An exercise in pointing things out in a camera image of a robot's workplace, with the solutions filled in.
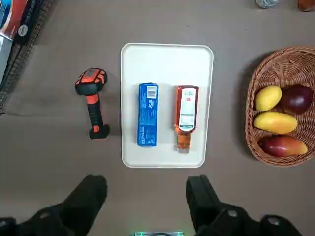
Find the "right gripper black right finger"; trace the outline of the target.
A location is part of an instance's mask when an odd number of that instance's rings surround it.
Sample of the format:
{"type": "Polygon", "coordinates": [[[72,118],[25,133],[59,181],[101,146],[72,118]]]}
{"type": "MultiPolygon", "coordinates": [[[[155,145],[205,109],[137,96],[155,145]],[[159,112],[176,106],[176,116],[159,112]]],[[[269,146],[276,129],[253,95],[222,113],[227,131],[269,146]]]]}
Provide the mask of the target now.
{"type": "Polygon", "coordinates": [[[197,236],[300,236],[286,218],[264,215],[253,220],[239,206],[221,202],[206,175],[189,176],[186,200],[197,236]]]}

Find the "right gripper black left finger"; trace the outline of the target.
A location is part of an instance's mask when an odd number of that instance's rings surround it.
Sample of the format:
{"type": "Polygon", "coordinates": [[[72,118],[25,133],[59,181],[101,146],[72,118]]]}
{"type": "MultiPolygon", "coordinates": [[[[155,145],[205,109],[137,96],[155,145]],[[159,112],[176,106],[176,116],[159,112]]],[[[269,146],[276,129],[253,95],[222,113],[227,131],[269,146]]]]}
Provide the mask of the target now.
{"type": "Polygon", "coordinates": [[[39,210],[17,223],[13,217],[0,219],[2,236],[86,236],[107,197],[102,175],[87,175],[61,203],[39,210]]]}

